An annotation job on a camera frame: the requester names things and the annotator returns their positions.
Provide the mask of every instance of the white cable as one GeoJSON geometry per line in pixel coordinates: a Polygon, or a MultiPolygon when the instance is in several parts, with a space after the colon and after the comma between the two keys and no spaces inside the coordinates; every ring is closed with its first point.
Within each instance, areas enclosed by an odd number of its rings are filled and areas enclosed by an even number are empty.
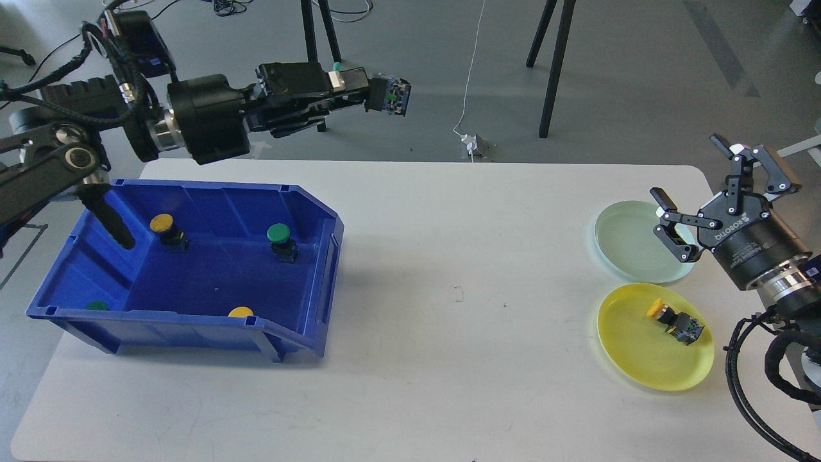
{"type": "MultiPolygon", "coordinates": [[[[465,107],[467,106],[467,86],[470,85],[470,73],[473,71],[473,61],[476,59],[476,48],[479,45],[479,27],[482,26],[482,15],[484,14],[484,4],[487,0],[482,0],[482,11],[479,13],[479,23],[476,24],[476,40],[473,43],[473,56],[470,57],[470,67],[467,70],[467,83],[465,83],[465,98],[462,100],[462,115],[459,117],[459,122],[453,127],[453,132],[459,136],[464,136],[457,132],[456,129],[461,125],[461,121],[465,118],[465,107]]],[[[473,156],[470,157],[470,162],[473,162],[473,156]]]]}
{"type": "MultiPolygon", "coordinates": [[[[316,0],[311,0],[311,3],[313,3],[317,7],[319,6],[319,3],[316,0]]],[[[362,16],[359,16],[358,18],[351,19],[351,20],[344,20],[344,19],[339,19],[336,16],[331,16],[331,19],[333,19],[334,21],[347,22],[347,23],[362,21],[363,19],[368,17],[368,15],[370,15],[370,12],[373,11],[373,9],[374,9],[374,4],[371,2],[371,0],[365,0],[365,12],[362,14],[362,16]]]]}
{"type": "MultiPolygon", "coordinates": [[[[136,8],[142,8],[142,7],[144,7],[145,5],[148,5],[149,3],[154,3],[154,1],[155,1],[155,0],[146,0],[144,3],[141,3],[141,4],[139,4],[139,5],[134,5],[133,7],[128,7],[128,8],[123,7],[123,6],[121,5],[121,6],[118,8],[118,10],[133,10],[133,9],[136,9],[136,8]]],[[[107,6],[108,6],[108,5],[106,4],[105,0],[102,0],[102,3],[103,3],[103,6],[104,6],[104,7],[107,7],[107,6]]]]}

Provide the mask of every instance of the blue plastic bin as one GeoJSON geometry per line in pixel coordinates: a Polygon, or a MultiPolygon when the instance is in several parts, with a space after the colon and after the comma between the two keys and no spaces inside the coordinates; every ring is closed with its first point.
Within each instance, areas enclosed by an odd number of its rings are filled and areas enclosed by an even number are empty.
{"type": "Polygon", "coordinates": [[[333,210],[270,184],[117,180],[106,200],[135,248],[84,212],[26,315],[106,353],[133,344],[259,350],[277,363],[298,349],[324,355],[343,230],[333,210]],[[149,228],[161,213],[190,239],[186,252],[169,252],[149,228]],[[273,255],[275,223],[290,227],[296,263],[273,255]],[[108,311],[85,309],[95,302],[108,311]],[[227,316],[239,306],[254,315],[227,316]]]}

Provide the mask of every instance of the yellow plate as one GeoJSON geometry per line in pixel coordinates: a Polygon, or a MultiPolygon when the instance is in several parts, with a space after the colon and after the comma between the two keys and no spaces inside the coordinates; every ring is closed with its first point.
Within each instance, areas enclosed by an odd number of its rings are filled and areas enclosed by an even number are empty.
{"type": "Polygon", "coordinates": [[[698,385],[713,366],[713,335],[704,316],[679,294],[653,284],[630,284],[612,291],[599,309],[599,339],[613,363],[644,386],[662,391],[698,385]],[[704,324],[698,340],[685,345],[646,316],[656,298],[704,324]]]}

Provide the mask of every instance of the black cable sheath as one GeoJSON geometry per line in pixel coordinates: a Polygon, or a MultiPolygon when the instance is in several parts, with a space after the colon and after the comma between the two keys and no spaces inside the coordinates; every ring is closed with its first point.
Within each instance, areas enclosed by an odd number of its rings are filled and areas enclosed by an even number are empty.
{"type": "Polygon", "coordinates": [[[755,430],[764,440],[779,449],[786,455],[789,455],[795,460],[804,462],[821,462],[810,453],[803,451],[797,446],[790,443],[787,439],[773,430],[767,423],[755,412],[752,404],[747,400],[744,390],[741,388],[741,380],[738,377],[738,354],[741,351],[741,346],[744,344],[747,336],[750,335],[755,327],[761,326],[763,322],[769,319],[774,310],[768,309],[768,312],[762,316],[754,316],[752,319],[742,319],[736,325],[730,337],[730,342],[725,347],[727,351],[727,359],[725,363],[725,374],[727,376],[727,385],[730,389],[730,396],[738,408],[741,416],[747,423],[755,430]],[[742,332],[744,324],[749,322],[750,325],[742,332]]]}
{"type": "Polygon", "coordinates": [[[800,344],[809,349],[821,351],[821,339],[818,337],[798,330],[786,330],[773,339],[767,349],[767,353],[764,355],[764,374],[776,388],[792,399],[817,406],[821,405],[821,397],[818,397],[812,391],[802,390],[792,385],[781,376],[779,371],[781,361],[787,353],[787,347],[791,344],[800,344]]]}

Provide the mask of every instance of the gray floor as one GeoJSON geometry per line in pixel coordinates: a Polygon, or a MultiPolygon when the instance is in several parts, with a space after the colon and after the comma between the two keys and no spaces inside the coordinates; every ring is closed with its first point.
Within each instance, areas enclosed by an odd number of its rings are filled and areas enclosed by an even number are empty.
{"type": "MultiPolygon", "coordinates": [[[[374,1],[373,14],[364,21],[337,23],[344,65],[411,81],[407,117],[347,109],[328,119],[324,134],[309,130],[281,140],[253,134],[249,157],[463,161],[462,144],[451,129],[461,114],[481,0],[374,1]]],[[[364,4],[330,3],[341,10],[364,4]]],[[[146,9],[154,14],[166,4],[157,0],[146,9]]],[[[816,135],[821,85],[815,85],[814,76],[821,71],[821,41],[787,5],[766,0],[643,0],[629,7],[618,0],[579,2],[551,136],[543,140],[537,129],[556,25],[548,30],[537,66],[526,69],[544,2],[488,0],[460,131],[493,143],[497,162],[690,164],[719,189],[729,164],[710,145],[711,133],[775,149],[816,135]]],[[[99,0],[0,0],[0,44],[25,48],[40,60],[74,35],[81,21],[95,18],[100,7],[99,0]]],[[[254,81],[254,69],[262,62],[305,60],[298,2],[259,0],[244,15],[217,18],[210,5],[182,0],[156,25],[182,79],[221,72],[240,87],[254,81]]],[[[318,37],[320,61],[330,68],[321,27],[318,37]]],[[[46,70],[77,50],[76,43],[66,46],[46,70]]],[[[105,73],[105,62],[94,57],[73,77],[105,73]]],[[[14,58],[0,56],[0,77],[10,85],[29,75],[30,69],[14,58]]],[[[167,82],[152,83],[163,95],[167,82]]],[[[0,118],[22,107],[13,104],[0,118]]],[[[0,124],[0,136],[8,134],[8,126],[0,124]]],[[[105,132],[103,139],[114,176],[138,176],[142,164],[122,132],[105,132]]],[[[186,155],[182,150],[168,154],[186,155]]],[[[0,159],[11,162],[8,155],[0,159]]],[[[811,248],[820,249],[821,169],[806,153],[787,162],[805,189],[776,208],[811,248]]],[[[659,186],[664,182],[658,179],[659,186]]],[[[560,200],[546,197],[545,207],[560,200]]],[[[11,460],[8,442],[60,334],[21,312],[79,211],[77,204],[52,204],[36,217],[33,224],[48,228],[0,289],[0,460],[11,460]]],[[[38,230],[24,231],[0,261],[0,280],[38,230]]]]}

